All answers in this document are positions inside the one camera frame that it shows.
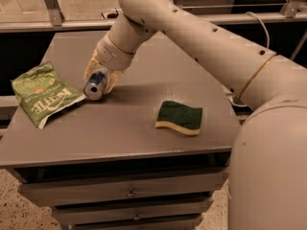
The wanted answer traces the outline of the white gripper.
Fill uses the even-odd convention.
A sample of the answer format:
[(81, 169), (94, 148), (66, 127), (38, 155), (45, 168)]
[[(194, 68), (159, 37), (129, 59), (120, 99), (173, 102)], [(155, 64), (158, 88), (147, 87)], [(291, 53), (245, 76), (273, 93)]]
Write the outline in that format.
[(104, 65), (110, 69), (106, 72), (106, 88), (104, 90), (104, 93), (108, 94), (125, 73), (124, 69), (130, 66), (133, 57), (134, 54), (122, 51), (111, 41), (109, 34), (106, 34), (98, 41), (96, 50), (85, 67), (83, 78), (88, 81), (91, 75)]

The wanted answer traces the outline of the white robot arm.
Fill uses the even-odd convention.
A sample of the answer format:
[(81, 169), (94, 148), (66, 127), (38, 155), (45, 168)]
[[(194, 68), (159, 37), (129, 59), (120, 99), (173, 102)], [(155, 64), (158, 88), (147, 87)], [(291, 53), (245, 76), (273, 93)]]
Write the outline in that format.
[(85, 75), (111, 91), (138, 47), (162, 32), (252, 109), (235, 138), (229, 170), (229, 230), (307, 230), (307, 69), (172, 0), (118, 0)]

